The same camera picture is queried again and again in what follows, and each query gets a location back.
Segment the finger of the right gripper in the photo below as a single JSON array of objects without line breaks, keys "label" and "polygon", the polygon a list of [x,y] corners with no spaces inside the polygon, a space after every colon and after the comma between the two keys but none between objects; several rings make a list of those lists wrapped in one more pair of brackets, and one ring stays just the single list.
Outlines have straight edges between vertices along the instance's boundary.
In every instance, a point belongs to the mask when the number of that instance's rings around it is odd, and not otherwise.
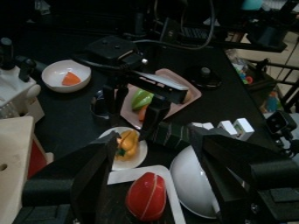
[{"label": "finger of the right gripper", "polygon": [[170,101],[162,96],[155,96],[145,113],[145,123],[141,129],[139,136],[141,141],[146,140],[151,135],[161,121],[167,116],[170,109]]},{"label": "finger of the right gripper", "polygon": [[129,94],[129,87],[125,85],[106,85],[103,87],[103,95],[107,106],[109,120],[113,127],[119,125],[121,111],[125,99]]}]

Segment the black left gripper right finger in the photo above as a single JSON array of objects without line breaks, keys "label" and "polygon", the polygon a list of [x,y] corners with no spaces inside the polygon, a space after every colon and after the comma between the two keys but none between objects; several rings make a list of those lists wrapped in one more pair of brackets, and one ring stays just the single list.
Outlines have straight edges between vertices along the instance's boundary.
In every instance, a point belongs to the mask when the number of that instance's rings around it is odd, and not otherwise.
[{"label": "black left gripper right finger", "polygon": [[299,164],[278,152],[189,126],[190,142],[219,203],[222,224],[299,221]]}]

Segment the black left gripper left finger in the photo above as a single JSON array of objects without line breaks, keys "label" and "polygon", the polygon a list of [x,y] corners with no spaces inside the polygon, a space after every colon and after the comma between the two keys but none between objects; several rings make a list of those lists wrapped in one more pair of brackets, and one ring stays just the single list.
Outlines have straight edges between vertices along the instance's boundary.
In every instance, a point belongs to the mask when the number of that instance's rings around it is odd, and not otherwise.
[{"label": "black left gripper left finger", "polygon": [[23,224],[99,224],[118,147],[110,132],[50,163],[23,189]]}]

